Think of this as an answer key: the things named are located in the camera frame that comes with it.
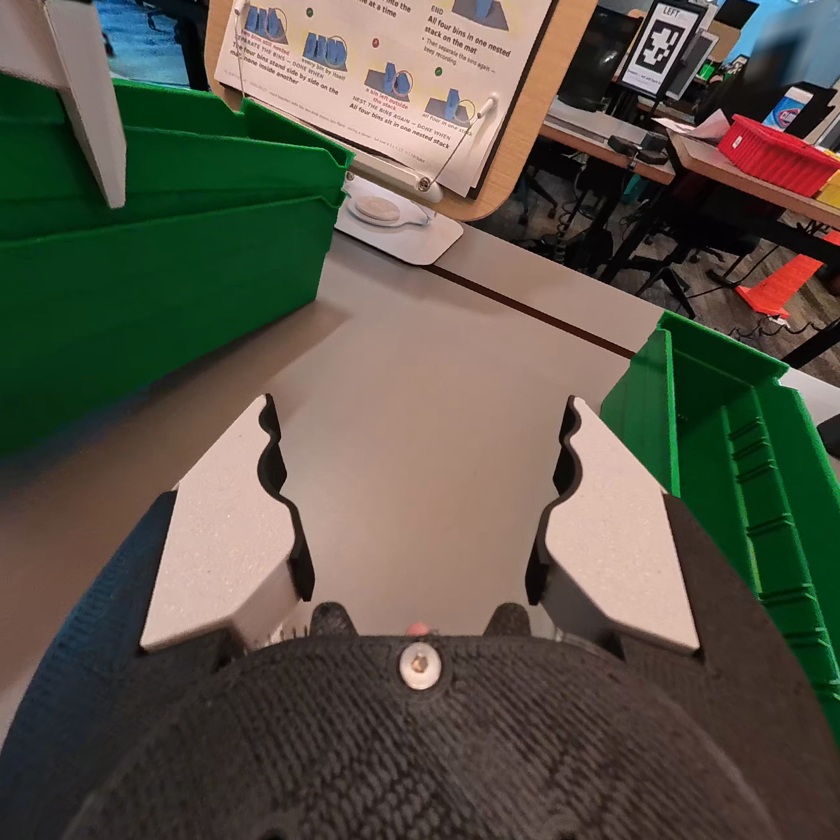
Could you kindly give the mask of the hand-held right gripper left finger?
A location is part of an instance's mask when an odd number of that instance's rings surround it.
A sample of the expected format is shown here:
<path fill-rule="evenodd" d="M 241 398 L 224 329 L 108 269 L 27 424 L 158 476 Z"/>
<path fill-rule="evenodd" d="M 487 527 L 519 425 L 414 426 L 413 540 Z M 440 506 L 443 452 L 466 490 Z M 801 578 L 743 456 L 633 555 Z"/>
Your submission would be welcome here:
<path fill-rule="evenodd" d="M 314 568 L 271 395 L 259 395 L 185 473 L 140 637 L 159 652 L 225 631 L 250 652 L 298 635 Z"/>

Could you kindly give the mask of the black desktop device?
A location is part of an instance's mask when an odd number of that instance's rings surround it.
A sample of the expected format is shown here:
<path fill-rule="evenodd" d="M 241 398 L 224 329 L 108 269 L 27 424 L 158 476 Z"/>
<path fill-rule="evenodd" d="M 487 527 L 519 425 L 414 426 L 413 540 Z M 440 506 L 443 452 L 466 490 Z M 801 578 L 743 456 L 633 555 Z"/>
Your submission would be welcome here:
<path fill-rule="evenodd" d="M 610 136 L 607 147 L 630 161 L 641 161 L 648 165 L 665 165 L 669 161 L 667 153 L 668 137 L 661 133 L 646 132 L 639 142 L 634 142 L 618 135 Z"/>

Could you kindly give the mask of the white stand base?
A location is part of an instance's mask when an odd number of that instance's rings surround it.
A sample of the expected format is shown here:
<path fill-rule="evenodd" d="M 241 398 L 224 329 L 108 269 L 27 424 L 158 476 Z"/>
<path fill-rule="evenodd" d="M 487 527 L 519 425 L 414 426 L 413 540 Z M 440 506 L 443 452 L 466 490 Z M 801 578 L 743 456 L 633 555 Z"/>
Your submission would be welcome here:
<path fill-rule="evenodd" d="M 460 223 L 357 175 L 344 191 L 335 228 L 409 265 L 432 265 L 464 233 Z"/>

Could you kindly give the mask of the instruction sheet on wooden stand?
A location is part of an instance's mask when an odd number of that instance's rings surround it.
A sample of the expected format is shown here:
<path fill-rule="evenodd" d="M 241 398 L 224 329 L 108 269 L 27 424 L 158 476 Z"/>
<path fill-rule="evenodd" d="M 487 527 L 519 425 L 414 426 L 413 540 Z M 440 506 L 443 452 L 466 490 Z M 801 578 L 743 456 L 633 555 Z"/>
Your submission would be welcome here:
<path fill-rule="evenodd" d="M 475 221 L 498 209 L 512 193 L 596 6 L 596 2 L 575 1 L 551 4 L 549 18 L 532 52 L 530 67 L 520 81 L 516 99 L 500 127 L 477 188 L 471 190 L 467 196 L 461 196 L 441 186 L 444 198 L 440 203 L 425 204 L 418 201 L 421 204 L 454 220 Z M 237 89 L 221 85 L 214 76 L 228 17 L 234 7 L 235 2 L 209 3 L 205 46 L 205 65 L 211 78 L 212 90 L 231 107 L 237 107 L 245 98 L 253 99 Z M 359 152 L 375 154 L 371 150 L 357 148 L 315 129 L 265 103 L 255 101 L 300 126 L 336 141 L 349 150 L 353 157 Z"/>

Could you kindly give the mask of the blue white wipes container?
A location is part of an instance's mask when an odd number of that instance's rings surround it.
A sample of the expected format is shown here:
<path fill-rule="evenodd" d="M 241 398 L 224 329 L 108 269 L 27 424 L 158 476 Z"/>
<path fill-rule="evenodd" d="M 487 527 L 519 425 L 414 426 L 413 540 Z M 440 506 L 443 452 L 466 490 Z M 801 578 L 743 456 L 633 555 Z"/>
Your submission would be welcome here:
<path fill-rule="evenodd" d="M 813 99 L 813 93 L 798 86 L 790 86 L 762 121 L 767 129 L 784 133 Z"/>

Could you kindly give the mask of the dark office chair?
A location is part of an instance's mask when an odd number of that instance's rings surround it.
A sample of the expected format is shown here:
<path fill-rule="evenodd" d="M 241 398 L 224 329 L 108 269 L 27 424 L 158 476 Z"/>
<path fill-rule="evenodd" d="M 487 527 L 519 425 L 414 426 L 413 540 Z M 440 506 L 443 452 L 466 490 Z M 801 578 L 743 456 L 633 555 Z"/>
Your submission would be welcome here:
<path fill-rule="evenodd" d="M 673 212 L 671 216 L 653 222 L 643 239 L 659 234 L 675 243 L 667 255 L 661 259 L 635 256 L 626 262 L 624 269 L 647 274 L 646 281 L 634 293 L 636 298 L 661 282 L 690 320 L 695 320 L 697 314 L 686 294 L 688 286 L 676 273 L 676 266 L 684 263 L 690 253 L 701 251 L 714 250 L 742 259 L 750 256 L 760 244 L 760 237 L 756 234 L 703 213 Z"/>

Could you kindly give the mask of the wooden top work table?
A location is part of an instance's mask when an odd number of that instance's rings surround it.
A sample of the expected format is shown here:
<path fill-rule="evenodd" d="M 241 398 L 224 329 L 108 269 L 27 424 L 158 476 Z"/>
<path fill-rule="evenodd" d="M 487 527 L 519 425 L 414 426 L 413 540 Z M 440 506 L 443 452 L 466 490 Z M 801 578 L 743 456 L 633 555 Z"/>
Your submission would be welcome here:
<path fill-rule="evenodd" d="M 782 212 L 798 214 L 834 230 L 839 229 L 837 208 L 743 173 L 711 144 L 673 132 L 669 132 L 669 139 L 677 159 L 675 168 L 678 178 L 689 172 L 694 173 L 740 195 L 733 204 L 714 211 L 716 216 L 775 245 L 817 259 L 838 277 L 838 245 L 771 218 L 759 203 L 771 205 Z"/>

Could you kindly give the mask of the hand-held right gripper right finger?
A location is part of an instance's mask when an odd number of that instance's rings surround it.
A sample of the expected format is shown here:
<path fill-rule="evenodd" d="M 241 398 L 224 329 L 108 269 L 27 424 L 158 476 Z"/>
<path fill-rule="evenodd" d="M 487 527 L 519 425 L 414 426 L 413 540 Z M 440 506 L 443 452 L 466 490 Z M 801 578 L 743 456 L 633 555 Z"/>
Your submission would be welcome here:
<path fill-rule="evenodd" d="M 566 403 L 554 498 L 527 565 L 527 599 L 594 644 L 628 635 L 679 655 L 699 635 L 660 482 L 578 396 Z"/>

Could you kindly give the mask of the wood-edged work table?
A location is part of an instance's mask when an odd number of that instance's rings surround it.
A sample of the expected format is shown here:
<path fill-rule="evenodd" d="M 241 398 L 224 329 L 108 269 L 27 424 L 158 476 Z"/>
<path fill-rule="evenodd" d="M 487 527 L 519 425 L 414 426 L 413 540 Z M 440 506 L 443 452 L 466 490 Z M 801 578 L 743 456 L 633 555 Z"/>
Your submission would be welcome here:
<path fill-rule="evenodd" d="M 630 161 L 607 147 L 606 141 L 612 135 L 639 142 L 646 130 L 630 122 L 604 112 L 588 112 L 554 100 L 543 121 L 540 135 L 560 143 L 587 156 L 583 170 L 581 198 L 575 205 L 578 211 L 587 194 L 596 198 L 594 216 L 589 227 L 582 233 L 566 240 L 565 265 L 580 273 L 593 275 L 600 267 L 595 258 L 604 257 L 608 262 L 612 250 L 607 248 L 607 225 L 633 176 L 662 186 L 669 185 L 675 178 L 673 165 L 651 165 L 641 161 Z"/>

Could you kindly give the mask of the red plastic basket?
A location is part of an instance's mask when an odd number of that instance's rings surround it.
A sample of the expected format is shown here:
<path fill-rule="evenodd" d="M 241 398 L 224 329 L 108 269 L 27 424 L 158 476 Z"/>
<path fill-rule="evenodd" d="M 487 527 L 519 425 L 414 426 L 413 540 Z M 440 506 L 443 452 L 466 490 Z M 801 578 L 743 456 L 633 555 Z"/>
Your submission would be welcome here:
<path fill-rule="evenodd" d="M 717 150 L 741 172 L 809 198 L 839 170 L 834 153 L 738 114 Z"/>

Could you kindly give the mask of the printed instruction sheet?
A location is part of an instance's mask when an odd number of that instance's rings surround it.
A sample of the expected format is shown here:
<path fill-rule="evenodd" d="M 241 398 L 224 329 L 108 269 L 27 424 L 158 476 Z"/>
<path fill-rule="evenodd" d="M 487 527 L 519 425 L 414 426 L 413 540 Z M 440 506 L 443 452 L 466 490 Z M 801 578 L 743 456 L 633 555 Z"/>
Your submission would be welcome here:
<path fill-rule="evenodd" d="M 483 176 L 551 7 L 235 2 L 214 76 L 467 196 Z"/>

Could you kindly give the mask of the orange floor cone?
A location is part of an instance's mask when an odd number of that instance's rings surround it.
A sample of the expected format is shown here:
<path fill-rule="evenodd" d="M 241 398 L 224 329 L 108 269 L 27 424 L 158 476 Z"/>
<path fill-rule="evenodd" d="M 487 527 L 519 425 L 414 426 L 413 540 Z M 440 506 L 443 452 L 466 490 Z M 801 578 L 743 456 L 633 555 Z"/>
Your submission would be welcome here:
<path fill-rule="evenodd" d="M 786 319 L 784 305 L 823 266 L 820 260 L 797 255 L 755 287 L 738 286 L 735 292 L 754 312 Z"/>

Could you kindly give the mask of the dark computer monitor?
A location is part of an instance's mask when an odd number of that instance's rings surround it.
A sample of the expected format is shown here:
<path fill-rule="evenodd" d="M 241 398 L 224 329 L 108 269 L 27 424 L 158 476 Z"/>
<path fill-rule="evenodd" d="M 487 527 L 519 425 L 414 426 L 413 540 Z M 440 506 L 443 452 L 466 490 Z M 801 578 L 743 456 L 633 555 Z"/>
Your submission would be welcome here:
<path fill-rule="evenodd" d="M 642 21 L 641 17 L 596 7 L 565 73 L 558 99 L 576 109 L 599 110 Z"/>

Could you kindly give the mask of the white stand ledge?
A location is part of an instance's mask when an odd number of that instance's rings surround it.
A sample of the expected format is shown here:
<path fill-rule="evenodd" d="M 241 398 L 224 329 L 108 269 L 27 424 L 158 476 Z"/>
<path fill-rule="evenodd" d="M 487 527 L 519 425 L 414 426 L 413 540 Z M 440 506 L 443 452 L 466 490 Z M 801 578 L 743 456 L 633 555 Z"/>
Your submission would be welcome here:
<path fill-rule="evenodd" d="M 438 204 L 444 198 L 443 188 L 433 177 L 378 154 L 357 153 L 349 172 L 425 204 Z"/>

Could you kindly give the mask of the black and white tag sign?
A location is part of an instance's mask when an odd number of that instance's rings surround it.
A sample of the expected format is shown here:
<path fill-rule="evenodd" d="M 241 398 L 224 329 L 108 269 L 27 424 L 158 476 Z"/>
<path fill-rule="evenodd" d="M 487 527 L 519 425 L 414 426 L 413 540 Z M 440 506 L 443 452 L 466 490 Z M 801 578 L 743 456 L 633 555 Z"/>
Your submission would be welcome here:
<path fill-rule="evenodd" d="M 655 1 L 615 78 L 618 86 L 656 98 L 665 92 L 707 13 L 707 5 L 687 1 Z"/>

